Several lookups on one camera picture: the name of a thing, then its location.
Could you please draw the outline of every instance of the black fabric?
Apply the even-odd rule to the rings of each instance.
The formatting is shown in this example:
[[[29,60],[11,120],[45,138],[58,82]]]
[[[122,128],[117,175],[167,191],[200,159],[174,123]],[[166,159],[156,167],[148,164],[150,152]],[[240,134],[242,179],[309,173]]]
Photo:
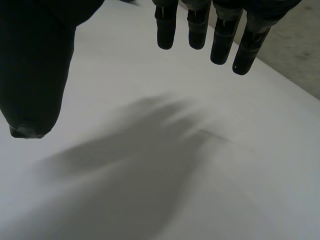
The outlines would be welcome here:
[[[59,14],[49,1],[0,0],[0,109],[15,129],[34,128],[35,134],[44,135],[55,125],[76,25],[87,20],[102,1],[83,1],[88,4],[74,11],[70,11],[73,1],[65,2],[69,4],[61,5]]]
[[[248,13],[264,20],[279,20],[301,0],[213,0],[224,8],[243,7]]]

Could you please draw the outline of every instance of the gray floor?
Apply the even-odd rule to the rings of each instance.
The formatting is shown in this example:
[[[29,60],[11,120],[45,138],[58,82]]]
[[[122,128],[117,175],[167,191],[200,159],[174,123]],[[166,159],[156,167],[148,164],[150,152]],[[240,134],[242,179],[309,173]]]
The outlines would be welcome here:
[[[209,24],[216,25],[211,8]],[[234,41],[239,44],[246,25],[240,21]],[[320,99],[320,1],[303,0],[271,28],[258,58]]]

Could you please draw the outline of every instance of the white table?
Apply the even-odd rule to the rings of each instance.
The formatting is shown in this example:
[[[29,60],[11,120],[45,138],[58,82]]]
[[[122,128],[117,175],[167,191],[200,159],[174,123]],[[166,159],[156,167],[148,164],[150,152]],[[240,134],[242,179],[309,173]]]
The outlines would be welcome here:
[[[180,8],[159,49],[154,10],[110,0],[78,28],[45,138],[0,118],[0,239],[320,239],[320,102],[259,60],[235,75],[236,45],[211,63],[213,29],[191,49]],[[172,99],[205,124],[167,121]]]

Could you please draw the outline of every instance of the white surface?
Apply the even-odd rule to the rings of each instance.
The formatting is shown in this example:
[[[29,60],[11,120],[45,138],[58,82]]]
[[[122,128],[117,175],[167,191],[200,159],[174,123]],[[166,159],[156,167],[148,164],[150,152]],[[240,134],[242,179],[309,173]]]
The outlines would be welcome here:
[[[110,0],[78,28],[45,138],[11,138],[0,118],[0,239],[320,239],[320,102],[259,60],[233,74],[236,45],[211,63],[213,29],[191,49],[183,9],[159,49],[153,15]],[[140,119],[152,100],[123,108],[168,92],[205,109],[203,147],[181,138],[187,121]]]

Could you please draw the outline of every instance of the robotic hand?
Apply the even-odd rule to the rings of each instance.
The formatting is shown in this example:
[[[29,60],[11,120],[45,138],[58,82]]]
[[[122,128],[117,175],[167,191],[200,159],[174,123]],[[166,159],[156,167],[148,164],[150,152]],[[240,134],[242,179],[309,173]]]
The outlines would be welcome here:
[[[152,0],[156,5],[157,43],[168,50],[174,43],[178,0]],[[189,45],[202,49],[205,45],[211,0],[182,0],[187,6]],[[210,59],[223,65],[237,31],[243,9],[247,11],[245,30],[232,70],[238,75],[249,72],[270,28],[301,0],[212,0],[217,14]]]
[[[301,0],[213,0],[218,20],[211,61],[224,64],[243,9],[247,24],[233,63],[246,74],[271,26]],[[0,110],[14,138],[40,139],[54,127],[74,51],[76,27],[104,0],[0,0]],[[153,0],[158,45],[170,49],[178,0]],[[189,8],[189,43],[206,40],[210,0],[183,0]]]

